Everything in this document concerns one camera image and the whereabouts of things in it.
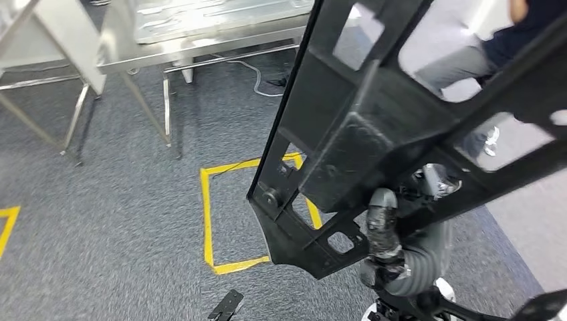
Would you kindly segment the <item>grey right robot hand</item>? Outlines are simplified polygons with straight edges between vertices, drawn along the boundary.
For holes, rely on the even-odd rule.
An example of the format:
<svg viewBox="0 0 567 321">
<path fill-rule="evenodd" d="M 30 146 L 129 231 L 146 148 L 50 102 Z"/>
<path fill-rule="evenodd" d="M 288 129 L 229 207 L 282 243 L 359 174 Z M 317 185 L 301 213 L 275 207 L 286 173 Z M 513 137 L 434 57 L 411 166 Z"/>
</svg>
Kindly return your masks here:
<svg viewBox="0 0 567 321">
<path fill-rule="evenodd" d="M 442 277 L 450 262 L 451 222 L 433 224 L 402 241 L 395 231 L 398 209 L 394 191 L 375 190 L 366 214 L 369 255 L 360 265 L 362 283 L 400 297 L 437 286 L 453 299 L 454 290 Z"/>
</svg>

